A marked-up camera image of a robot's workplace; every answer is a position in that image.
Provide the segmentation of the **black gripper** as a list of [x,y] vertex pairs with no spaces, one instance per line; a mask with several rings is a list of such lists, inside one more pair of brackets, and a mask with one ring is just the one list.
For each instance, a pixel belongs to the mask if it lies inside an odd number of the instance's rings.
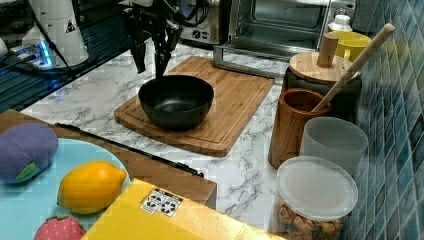
[[155,46],[155,76],[163,76],[171,58],[167,45],[175,45],[182,32],[176,22],[177,11],[166,0],[127,0],[121,6],[124,28],[130,39],[130,52],[137,73],[145,67],[146,45],[144,41],[152,38]]

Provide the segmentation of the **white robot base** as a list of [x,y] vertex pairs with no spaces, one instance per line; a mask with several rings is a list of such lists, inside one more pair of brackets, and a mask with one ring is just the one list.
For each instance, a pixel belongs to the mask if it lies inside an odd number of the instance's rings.
[[40,23],[23,37],[25,47],[35,48],[33,64],[43,70],[76,66],[89,54],[74,14],[72,0],[29,0]]

